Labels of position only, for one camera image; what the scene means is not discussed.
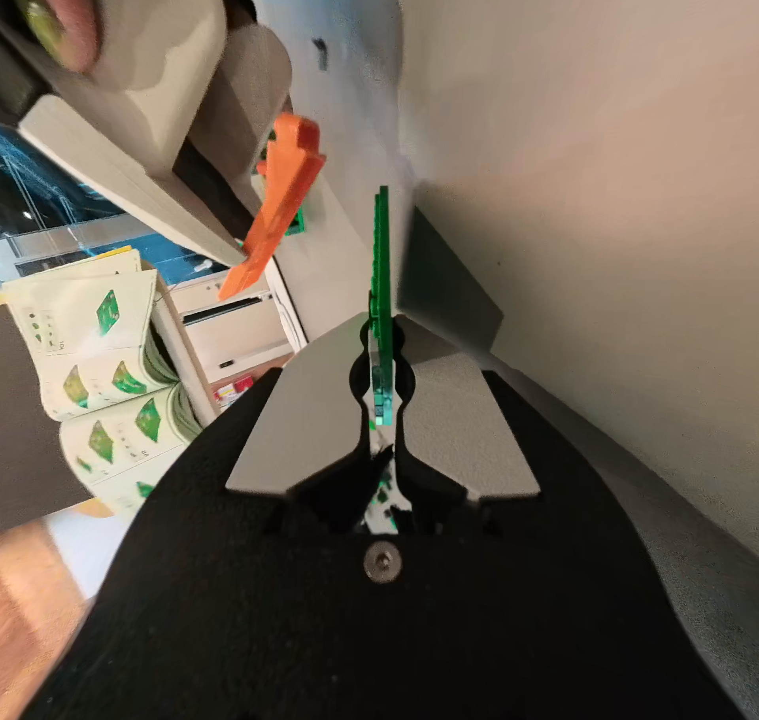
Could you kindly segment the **white rounded tray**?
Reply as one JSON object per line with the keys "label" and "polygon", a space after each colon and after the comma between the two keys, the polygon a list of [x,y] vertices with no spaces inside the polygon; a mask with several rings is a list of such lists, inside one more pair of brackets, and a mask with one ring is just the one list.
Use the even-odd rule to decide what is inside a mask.
{"label": "white rounded tray", "polygon": [[292,352],[298,354],[308,345],[308,337],[304,332],[299,314],[274,256],[266,264],[263,276],[268,284],[271,298],[276,304],[282,328]]}

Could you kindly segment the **green lego box build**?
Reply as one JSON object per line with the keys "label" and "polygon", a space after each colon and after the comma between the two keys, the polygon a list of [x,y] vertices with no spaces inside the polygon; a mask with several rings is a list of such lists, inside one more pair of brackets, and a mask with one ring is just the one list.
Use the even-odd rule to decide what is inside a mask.
{"label": "green lego box build", "polygon": [[[263,195],[266,188],[266,170],[268,159],[268,143],[276,140],[276,131],[272,129],[268,136],[266,144],[261,150],[261,154],[257,160],[255,167],[251,172],[251,184],[254,192],[258,195],[261,202],[263,201]],[[285,236],[294,236],[305,232],[306,223],[303,204],[301,204],[292,221],[289,224],[288,229],[285,232]]]}

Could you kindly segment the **lego instruction booklet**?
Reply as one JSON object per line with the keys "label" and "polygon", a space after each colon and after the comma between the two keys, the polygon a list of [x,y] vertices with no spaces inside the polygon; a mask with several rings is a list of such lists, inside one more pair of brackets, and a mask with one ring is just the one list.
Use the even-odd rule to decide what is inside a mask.
{"label": "lego instruction booklet", "polygon": [[153,324],[156,274],[132,248],[5,283],[5,302],[59,424],[62,456],[134,518],[204,430]]}

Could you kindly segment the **person's right hand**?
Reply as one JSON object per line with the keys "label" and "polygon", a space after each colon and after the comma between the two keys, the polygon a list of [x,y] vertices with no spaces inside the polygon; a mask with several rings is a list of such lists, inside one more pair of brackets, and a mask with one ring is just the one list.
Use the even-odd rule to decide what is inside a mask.
{"label": "person's right hand", "polygon": [[87,73],[100,53],[94,0],[13,0],[28,31],[64,69]]}

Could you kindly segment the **white low cabinet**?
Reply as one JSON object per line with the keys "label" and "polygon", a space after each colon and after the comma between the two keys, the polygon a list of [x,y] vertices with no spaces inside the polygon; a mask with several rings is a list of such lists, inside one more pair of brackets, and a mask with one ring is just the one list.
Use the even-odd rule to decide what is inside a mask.
{"label": "white low cabinet", "polygon": [[266,275],[222,300],[219,291],[227,273],[188,280],[169,289],[210,385],[293,353],[293,331],[282,317]]}

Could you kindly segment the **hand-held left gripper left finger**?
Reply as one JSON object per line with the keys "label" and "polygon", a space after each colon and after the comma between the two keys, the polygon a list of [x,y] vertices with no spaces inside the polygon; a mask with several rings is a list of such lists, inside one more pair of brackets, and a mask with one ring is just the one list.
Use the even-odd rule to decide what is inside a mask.
{"label": "hand-held left gripper left finger", "polygon": [[370,389],[368,319],[356,314],[287,362],[227,489],[283,497],[361,445]]}

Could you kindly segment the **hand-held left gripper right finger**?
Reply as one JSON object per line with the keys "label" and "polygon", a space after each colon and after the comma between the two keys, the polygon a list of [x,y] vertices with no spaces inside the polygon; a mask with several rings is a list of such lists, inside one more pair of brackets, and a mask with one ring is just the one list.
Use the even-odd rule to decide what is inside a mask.
{"label": "hand-held left gripper right finger", "polygon": [[412,392],[396,426],[395,465],[404,496],[454,502],[537,497],[540,487],[476,359],[409,317],[401,360]]}

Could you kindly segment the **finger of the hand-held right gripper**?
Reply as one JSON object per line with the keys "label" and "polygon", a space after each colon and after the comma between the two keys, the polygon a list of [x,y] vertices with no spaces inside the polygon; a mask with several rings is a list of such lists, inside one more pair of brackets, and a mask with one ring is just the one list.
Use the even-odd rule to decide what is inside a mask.
{"label": "finger of the hand-held right gripper", "polygon": [[43,95],[17,132],[77,181],[168,240],[228,267],[244,260],[241,246],[176,175],[148,175],[62,98]]}
{"label": "finger of the hand-held right gripper", "polygon": [[291,87],[289,55],[267,27],[228,33],[223,56],[194,119],[194,146],[239,200],[256,200],[251,177]]}

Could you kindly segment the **orange brick separator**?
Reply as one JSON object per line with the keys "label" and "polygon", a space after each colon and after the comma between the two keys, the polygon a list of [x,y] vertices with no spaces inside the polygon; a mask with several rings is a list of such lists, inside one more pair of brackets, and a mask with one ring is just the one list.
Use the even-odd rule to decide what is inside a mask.
{"label": "orange brick separator", "polygon": [[244,242],[244,261],[229,269],[220,301],[253,286],[262,276],[280,241],[324,167],[320,130],[312,119],[281,113],[273,125],[275,137],[258,169],[264,176],[264,197]]}

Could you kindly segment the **green lego plate with tiles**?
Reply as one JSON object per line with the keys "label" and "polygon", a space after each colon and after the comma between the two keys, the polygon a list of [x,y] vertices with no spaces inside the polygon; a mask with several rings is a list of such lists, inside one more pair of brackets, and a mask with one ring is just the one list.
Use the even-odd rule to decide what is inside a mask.
{"label": "green lego plate with tiles", "polygon": [[374,240],[367,332],[376,426],[390,426],[393,423],[394,350],[389,236],[389,189],[386,185],[381,185],[374,196]]}

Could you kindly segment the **glass window wall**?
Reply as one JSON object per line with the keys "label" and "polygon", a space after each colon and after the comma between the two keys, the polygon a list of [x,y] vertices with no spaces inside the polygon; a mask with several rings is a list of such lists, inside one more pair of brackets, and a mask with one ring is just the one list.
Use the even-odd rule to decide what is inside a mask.
{"label": "glass window wall", "polygon": [[130,246],[168,286],[227,267],[180,246],[1,130],[1,281]]}

